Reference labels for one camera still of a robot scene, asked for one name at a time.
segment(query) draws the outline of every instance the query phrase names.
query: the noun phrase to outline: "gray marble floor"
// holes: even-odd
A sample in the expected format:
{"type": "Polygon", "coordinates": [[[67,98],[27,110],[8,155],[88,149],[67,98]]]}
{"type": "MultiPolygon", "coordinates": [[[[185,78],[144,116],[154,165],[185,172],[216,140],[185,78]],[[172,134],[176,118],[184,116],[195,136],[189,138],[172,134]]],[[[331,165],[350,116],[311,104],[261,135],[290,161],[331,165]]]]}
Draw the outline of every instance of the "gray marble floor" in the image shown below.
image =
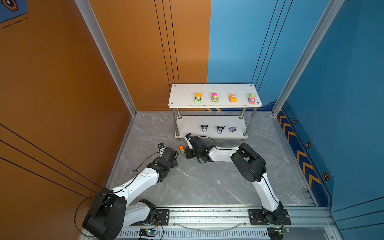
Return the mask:
{"type": "MultiPolygon", "coordinates": [[[[240,112],[182,112],[185,115],[222,114],[238,115],[240,112]]],[[[250,112],[245,114],[246,122],[250,112]]],[[[284,206],[308,206],[303,193],[306,184],[302,174],[289,159],[281,144],[279,132],[270,112],[258,111],[252,122],[246,143],[266,161],[268,178],[277,197],[284,206]]],[[[203,139],[213,145],[211,139],[203,139]]],[[[219,147],[234,147],[240,139],[216,139],[219,147]]],[[[110,187],[119,186],[135,176],[133,169],[149,155],[157,151],[157,144],[164,142],[167,147],[185,148],[184,140],[174,137],[172,112],[138,112],[123,153],[113,173],[110,187]]],[[[155,156],[148,159],[142,170],[155,156]]],[[[164,205],[253,205],[261,206],[261,200],[253,185],[245,180],[228,162],[198,163],[196,158],[186,159],[179,154],[178,167],[171,169],[163,182],[144,191],[137,199],[147,199],[157,206],[164,205]]]]}

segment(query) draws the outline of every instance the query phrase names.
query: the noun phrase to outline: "black mounting plate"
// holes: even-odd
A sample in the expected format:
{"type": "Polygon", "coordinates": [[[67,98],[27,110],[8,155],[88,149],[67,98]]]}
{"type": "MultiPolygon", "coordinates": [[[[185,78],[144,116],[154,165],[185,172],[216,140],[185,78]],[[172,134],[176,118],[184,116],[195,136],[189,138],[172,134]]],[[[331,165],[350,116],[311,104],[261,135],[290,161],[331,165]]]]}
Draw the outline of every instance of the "black mounting plate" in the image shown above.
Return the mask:
{"type": "MultiPolygon", "coordinates": [[[[156,216],[159,217],[160,225],[167,226],[169,221],[169,209],[156,209],[156,216]]],[[[155,226],[157,224],[157,219],[155,218],[153,223],[150,225],[145,225],[143,222],[135,222],[131,226],[155,226]]]]}
{"type": "MultiPolygon", "coordinates": [[[[251,225],[269,225],[263,220],[263,212],[263,209],[248,209],[249,220],[251,221],[251,225]]],[[[283,224],[291,225],[291,219],[289,218],[288,211],[286,209],[284,209],[283,224]]]]}

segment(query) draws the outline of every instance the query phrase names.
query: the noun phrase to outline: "yellow chevron arrow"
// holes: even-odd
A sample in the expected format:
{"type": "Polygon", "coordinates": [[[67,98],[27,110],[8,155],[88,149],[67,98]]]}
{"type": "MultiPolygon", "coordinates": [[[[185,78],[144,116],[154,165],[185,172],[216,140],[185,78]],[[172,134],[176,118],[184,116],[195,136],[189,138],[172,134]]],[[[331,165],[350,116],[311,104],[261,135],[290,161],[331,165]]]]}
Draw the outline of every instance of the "yellow chevron arrow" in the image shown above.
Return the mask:
{"type": "Polygon", "coordinates": [[[288,142],[289,142],[289,136],[290,135],[294,135],[294,136],[296,136],[296,134],[294,133],[294,132],[290,132],[290,131],[288,131],[288,136],[287,136],[287,138],[288,138],[288,142]]]}
{"type": "Polygon", "coordinates": [[[320,182],[319,179],[315,178],[314,176],[312,176],[312,175],[310,174],[310,187],[311,187],[311,188],[312,188],[312,180],[315,180],[316,182],[318,182],[319,184],[321,184],[321,182],[320,182]]]}
{"type": "Polygon", "coordinates": [[[284,126],[283,131],[285,133],[285,127],[290,127],[291,125],[289,125],[288,123],[284,123],[283,126],[284,126]]]}
{"type": "Polygon", "coordinates": [[[300,155],[302,155],[302,156],[304,156],[304,157],[307,157],[307,155],[305,155],[305,153],[300,152],[300,151],[297,151],[297,162],[300,162],[300,160],[299,160],[300,155]]]}
{"type": "Polygon", "coordinates": [[[303,162],[303,173],[304,173],[304,175],[305,175],[305,167],[309,167],[310,169],[313,170],[313,167],[312,167],[311,165],[309,165],[309,164],[306,163],[306,162],[303,162]]]}
{"type": "Polygon", "coordinates": [[[283,115],[280,116],[280,125],[281,125],[281,119],[282,118],[286,118],[286,116],[283,116],[283,115]]]}

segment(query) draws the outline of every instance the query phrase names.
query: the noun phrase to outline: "shelf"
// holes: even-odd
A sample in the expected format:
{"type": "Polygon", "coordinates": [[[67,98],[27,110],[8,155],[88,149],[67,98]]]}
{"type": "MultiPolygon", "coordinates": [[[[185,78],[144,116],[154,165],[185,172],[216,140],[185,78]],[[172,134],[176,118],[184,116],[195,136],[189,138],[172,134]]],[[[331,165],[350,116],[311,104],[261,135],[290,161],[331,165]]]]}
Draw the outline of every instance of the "shelf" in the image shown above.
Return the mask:
{"type": "Polygon", "coordinates": [[[207,136],[211,138],[241,138],[244,137],[245,121],[239,119],[239,116],[182,116],[181,119],[177,119],[177,126],[179,128],[180,136],[176,138],[184,138],[188,133],[193,136],[207,136]],[[208,125],[207,132],[201,131],[200,125],[208,125]],[[217,133],[216,126],[224,126],[222,134],[217,133]],[[230,127],[237,127],[236,132],[230,132],[230,127]]]}
{"type": "Polygon", "coordinates": [[[173,84],[170,91],[170,108],[259,108],[262,106],[255,86],[239,84],[173,84]],[[201,102],[195,103],[196,93],[201,93],[201,102]],[[213,103],[212,93],[217,93],[219,102],[213,103]],[[255,94],[255,104],[249,104],[249,94],[255,94]],[[237,102],[231,103],[229,96],[234,94],[237,102]]]}

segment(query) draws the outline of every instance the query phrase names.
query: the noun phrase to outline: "lower shelf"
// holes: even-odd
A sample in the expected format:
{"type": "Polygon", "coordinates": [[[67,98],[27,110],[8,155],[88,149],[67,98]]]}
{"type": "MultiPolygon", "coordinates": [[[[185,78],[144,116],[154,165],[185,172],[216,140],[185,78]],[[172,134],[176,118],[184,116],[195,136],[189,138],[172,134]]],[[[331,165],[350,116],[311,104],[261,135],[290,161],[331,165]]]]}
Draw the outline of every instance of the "lower shelf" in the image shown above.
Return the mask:
{"type": "Polygon", "coordinates": [[[245,121],[239,119],[239,116],[182,116],[181,119],[176,120],[179,128],[180,136],[176,138],[184,138],[188,133],[193,136],[207,136],[211,138],[241,138],[244,137],[245,132],[245,121]],[[208,125],[207,132],[201,131],[200,125],[208,125]],[[217,133],[216,126],[224,126],[223,133],[217,133]],[[237,127],[235,132],[230,132],[230,127],[237,127]]]}

